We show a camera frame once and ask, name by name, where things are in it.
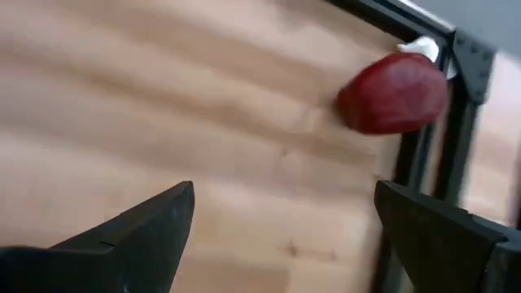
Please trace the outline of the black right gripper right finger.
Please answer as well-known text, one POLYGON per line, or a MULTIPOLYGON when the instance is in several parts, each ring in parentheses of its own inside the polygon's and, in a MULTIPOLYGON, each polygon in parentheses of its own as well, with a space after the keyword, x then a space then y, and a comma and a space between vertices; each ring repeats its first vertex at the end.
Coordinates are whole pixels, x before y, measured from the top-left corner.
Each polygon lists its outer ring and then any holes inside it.
POLYGON ((421 292, 520 293, 520 232, 391 181, 374 205, 421 292))

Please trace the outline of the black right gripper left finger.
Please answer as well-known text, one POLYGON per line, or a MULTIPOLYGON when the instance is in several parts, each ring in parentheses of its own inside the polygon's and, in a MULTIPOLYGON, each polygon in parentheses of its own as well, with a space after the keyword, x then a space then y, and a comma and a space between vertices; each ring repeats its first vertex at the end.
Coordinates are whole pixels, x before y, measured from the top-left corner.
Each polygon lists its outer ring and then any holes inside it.
POLYGON ((194 209, 194 185, 183 181, 52 247, 2 247, 1 290, 168 292, 194 209))

